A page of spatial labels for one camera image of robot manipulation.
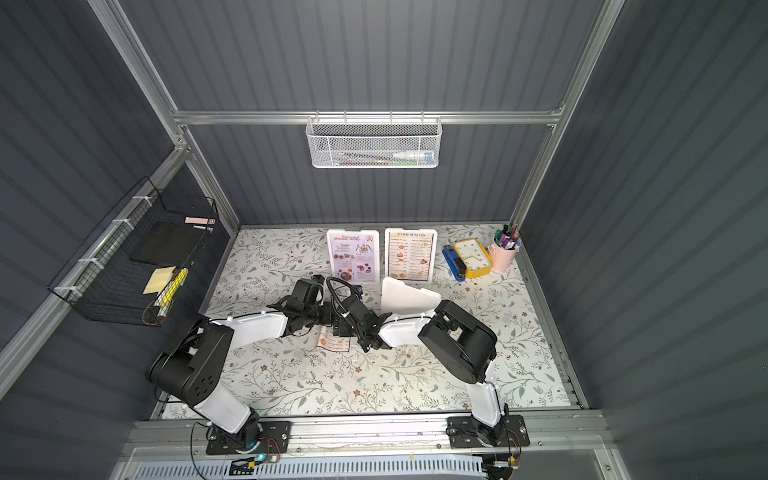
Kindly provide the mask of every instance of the floral tabletop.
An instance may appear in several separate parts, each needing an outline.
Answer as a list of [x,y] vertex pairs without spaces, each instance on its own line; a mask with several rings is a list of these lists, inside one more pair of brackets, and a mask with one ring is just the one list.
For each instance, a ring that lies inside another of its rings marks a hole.
[[[487,245],[498,226],[434,228],[439,246],[471,238]],[[381,248],[383,262],[383,242]],[[496,332],[497,385],[510,408],[570,405],[517,265],[459,283],[441,248],[434,280],[423,287],[453,300]],[[207,315],[222,318],[261,310],[290,293],[296,280],[315,273],[330,275],[326,229],[241,230]],[[365,304],[378,311],[381,284],[363,289]],[[315,327],[304,336],[235,349],[221,378],[261,415],[469,409],[464,384],[424,347],[365,354],[353,340],[348,352],[336,353],[316,346],[318,334]],[[162,418],[195,416],[184,404],[169,404]]]

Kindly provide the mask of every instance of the small menu on table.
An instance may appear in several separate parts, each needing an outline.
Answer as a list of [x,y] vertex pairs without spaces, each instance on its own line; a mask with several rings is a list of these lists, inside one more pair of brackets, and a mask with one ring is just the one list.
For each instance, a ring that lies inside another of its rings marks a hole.
[[326,238],[333,276],[352,285],[379,282],[379,232],[328,230]]
[[385,275],[403,282],[432,282],[437,231],[388,228],[384,237]]

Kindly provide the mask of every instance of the black notebook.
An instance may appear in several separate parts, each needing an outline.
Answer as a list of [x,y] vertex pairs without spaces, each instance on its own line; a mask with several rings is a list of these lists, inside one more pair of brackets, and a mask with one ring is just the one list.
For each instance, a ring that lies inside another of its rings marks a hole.
[[156,266],[183,266],[204,234],[187,223],[157,222],[129,258]]

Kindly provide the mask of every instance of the pen cup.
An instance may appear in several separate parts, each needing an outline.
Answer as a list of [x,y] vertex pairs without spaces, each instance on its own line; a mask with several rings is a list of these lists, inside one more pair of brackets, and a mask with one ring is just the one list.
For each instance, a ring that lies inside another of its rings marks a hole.
[[507,270],[512,265],[512,261],[517,253],[517,249],[504,250],[499,245],[496,245],[496,243],[492,243],[488,247],[488,255],[491,257],[491,270],[496,270],[497,272]]

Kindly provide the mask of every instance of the sticky note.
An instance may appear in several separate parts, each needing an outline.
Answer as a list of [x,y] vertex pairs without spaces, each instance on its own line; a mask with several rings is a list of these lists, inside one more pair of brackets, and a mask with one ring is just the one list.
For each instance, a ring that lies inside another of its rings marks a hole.
[[170,278],[174,275],[175,266],[167,266],[165,268],[156,268],[152,272],[152,276],[149,277],[147,286],[144,288],[144,293],[157,293],[160,292],[170,282]]

